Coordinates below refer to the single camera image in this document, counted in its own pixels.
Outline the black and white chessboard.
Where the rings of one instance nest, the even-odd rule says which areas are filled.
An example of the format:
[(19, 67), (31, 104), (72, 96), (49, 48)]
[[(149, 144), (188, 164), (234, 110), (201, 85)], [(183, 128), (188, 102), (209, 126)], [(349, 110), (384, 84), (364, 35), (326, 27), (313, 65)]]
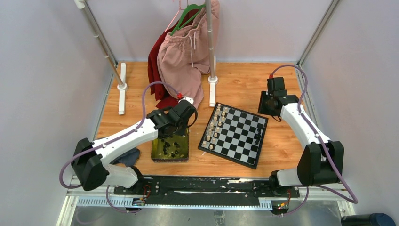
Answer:
[[(221, 111), (217, 111), (217, 105), (221, 104)], [(222, 117), (222, 110), (226, 108), (225, 121), (222, 126), (218, 127), (218, 122)], [(214, 114), (218, 114), (218, 120), (214, 120)], [(214, 123), (214, 129), (210, 130), (210, 123)], [(216, 103), (212, 115), (206, 125), (198, 149), (206, 153), (213, 154), (226, 160), (230, 160), (237, 164), (256, 169), (263, 140), (266, 133), (268, 118), (244, 111), (222, 103)], [(262, 134), (259, 144), (254, 144), (255, 133), (258, 127), (262, 127)], [(218, 137), (214, 138), (214, 133), (218, 133)], [(210, 135), (211, 140), (207, 141), (206, 136)], [(203, 141), (207, 142), (207, 147), (203, 147)], [(209, 149), (209, 145), (213, 144), (214, 149)]]

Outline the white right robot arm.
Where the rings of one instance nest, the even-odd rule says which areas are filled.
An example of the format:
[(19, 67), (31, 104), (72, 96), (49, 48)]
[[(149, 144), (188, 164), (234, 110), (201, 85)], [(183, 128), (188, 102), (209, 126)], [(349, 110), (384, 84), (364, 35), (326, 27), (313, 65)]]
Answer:
[(258, 113), (276, 116), (293, 130), (303, 147), (296, 167), (275, 170), (269, 177), (269, 191), (282, 196), (289, 186), (319, 186), (340, 182), (344, 147), (323, 134), (306, 114), (296, 95), (289, 95), (282, 77), (267, 79), (261, 92)]

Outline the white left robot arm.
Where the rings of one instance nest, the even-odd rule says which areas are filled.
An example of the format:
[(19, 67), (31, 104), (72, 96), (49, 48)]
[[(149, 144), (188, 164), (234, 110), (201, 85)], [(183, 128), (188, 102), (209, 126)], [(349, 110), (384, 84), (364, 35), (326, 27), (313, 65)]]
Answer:
[(71, 166), (85, 191), (103, 185), (122, 186), (132, 194), (140, 194), (144, 181), (132, 167), (121, 167), (113, 162), (128, 151), (146, 142), (183, 132), (196, 108), (193, 99), (184, 97), (167, 110), (154, 110), (138, 123), (111, 136), (90, 142), (78, 142)]

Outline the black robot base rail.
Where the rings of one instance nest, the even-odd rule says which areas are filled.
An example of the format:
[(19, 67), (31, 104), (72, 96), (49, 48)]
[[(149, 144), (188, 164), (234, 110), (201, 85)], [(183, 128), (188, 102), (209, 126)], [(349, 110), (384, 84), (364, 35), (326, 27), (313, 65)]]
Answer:
[(109, 207), (134, 213), (144, 209), (269, 210), (286, 214), (301, 202), (337, 204), (341, 216), (352, 213), (352, 205), (325, 188), (273, 188), (266, 178), (218, 178), (148, 176), (133, 188), (100, 186), (67, 194), (63, 212), (87, 207)]

